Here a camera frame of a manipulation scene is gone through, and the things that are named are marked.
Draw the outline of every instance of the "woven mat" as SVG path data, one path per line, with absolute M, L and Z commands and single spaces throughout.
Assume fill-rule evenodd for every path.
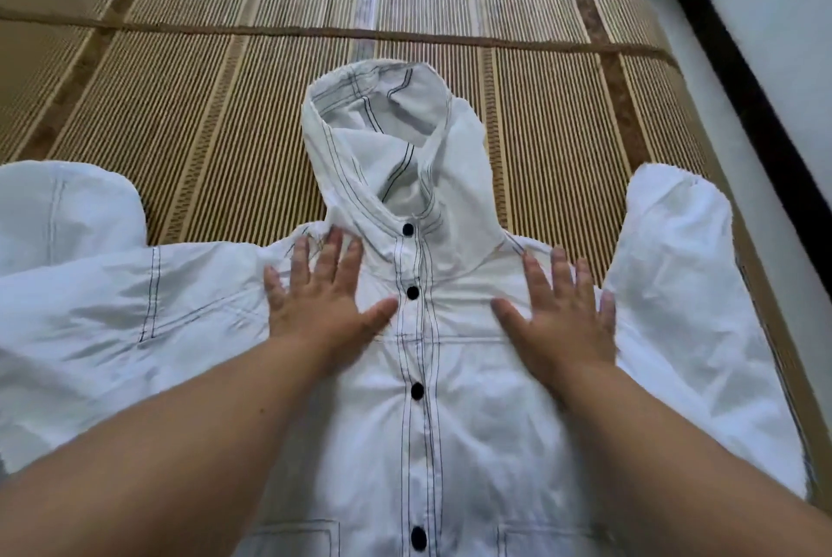
M 729 194 L 645 0 L 0 0 L 0 162 L 124 174 L 151 243 L 267 244 L 324 215 L 299 128 L 306 86 L 373 56 L 430 62 L 486 125 L 503 226 L 588 257 L 596 279 L 642 163 Z M 735 228 L 829 510 L 826 428 Z

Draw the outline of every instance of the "hand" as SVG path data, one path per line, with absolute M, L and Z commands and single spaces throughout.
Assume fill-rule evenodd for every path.
M 530 321 L 505 299 L 491 301 L 494 315 L 529 372 L 560 399 L 575 366 L 614 365 L 616 361 L 612 294 L 603 292 L 601 310 L 596 311 L 589 264 L 586 259 L 578 259 L 575 266 L 577 282 L 573 283 L 566 253 L 554 248 L 550 288 L 537 260 L 523 254 L 523 271 L 532 300 Z
M 265 268 L 270 338 L 288 338 L 308 350 L 320 375 L 354 363 L 399 307 L 395 298 L 386 298 L 359 313 L 355 289 L 364 246 L 354 238 L 338 263 L 343 241 L 343 233 L 333 228 L 310 275 L 309 238 L 301 236 L 292 254 L 288 292 L 276 270 Z

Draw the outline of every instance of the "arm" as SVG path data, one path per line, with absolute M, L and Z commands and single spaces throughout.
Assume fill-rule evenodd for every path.
M 523 362 L 562 403 L 618 535 L 649 554 L 814 557 L 832 521 L 733 456 L 615 366 L 612 297 L 595 310 L 592 276 L 552 252 L 552 288 L 523 259 L 532 320 L 505 300 L 494 312 Z
M 4 557 L 231 554 L 255 514 L 293 412 L 395 313 L 359 314 L 361 244 L 338 265 L 334 231 L 309 275 L 305 237 L 289 292 L 266 268 L 270 337 L 205 374 L 131 406 L 0 489 Z

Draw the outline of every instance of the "chest pocket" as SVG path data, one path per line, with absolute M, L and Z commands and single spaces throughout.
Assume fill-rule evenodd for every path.
M 614 557 L 621 555 L 609 533 L 546 525 L 500 525 L 499 557 Z
M 233 557 L 338 557 L 339 535 L 333 520 L 264 525 L 244 537 Z

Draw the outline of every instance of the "forearm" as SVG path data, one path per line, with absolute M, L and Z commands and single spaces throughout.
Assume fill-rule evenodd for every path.
M 563 387 L 617 531 L 650 554 L 827 554 L 832 523 L 612 365 Z
M 0 554 L 230 554 L 315 380 L 302 351 L 261 343 L 33 463 L 0 489 Z

